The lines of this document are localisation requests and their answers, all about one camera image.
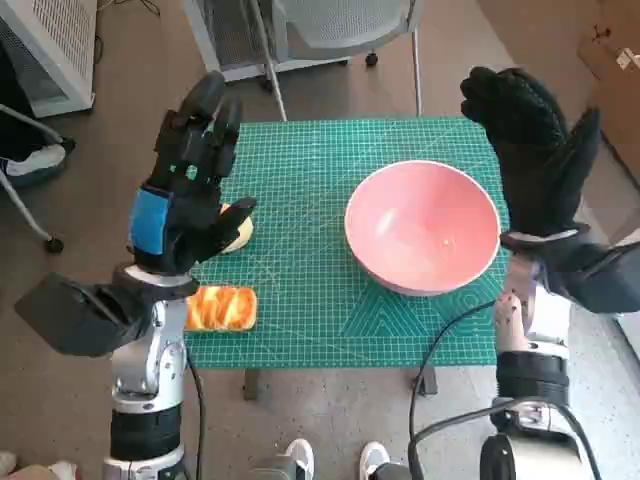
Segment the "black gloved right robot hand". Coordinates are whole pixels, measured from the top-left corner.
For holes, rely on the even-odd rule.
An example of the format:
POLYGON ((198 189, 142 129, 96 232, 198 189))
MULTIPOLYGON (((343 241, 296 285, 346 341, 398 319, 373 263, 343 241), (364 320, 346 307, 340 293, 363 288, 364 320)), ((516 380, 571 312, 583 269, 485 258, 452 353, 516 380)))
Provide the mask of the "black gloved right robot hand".
POLYGON ((582 189, 600 144, 600 111, 569 127, 555 97, 520 68, 471 69, 461 112, 485 130, 498 158, 510 230, 549 237, 576 227, 582 189))

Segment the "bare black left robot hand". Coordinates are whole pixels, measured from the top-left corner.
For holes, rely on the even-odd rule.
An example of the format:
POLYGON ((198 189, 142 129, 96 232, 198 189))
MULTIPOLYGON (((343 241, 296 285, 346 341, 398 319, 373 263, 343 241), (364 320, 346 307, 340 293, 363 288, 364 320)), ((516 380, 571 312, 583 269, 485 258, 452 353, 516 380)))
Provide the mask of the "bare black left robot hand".
POLYGON ((242 105, 225 95, 224 76, 212 71, 166 112, 149 177, 139 187, 129 227, 131 251, 143 270, 187 273, 231 245, 256 206, 244 197, 229 207, 221 183, 236 159, 242 105))

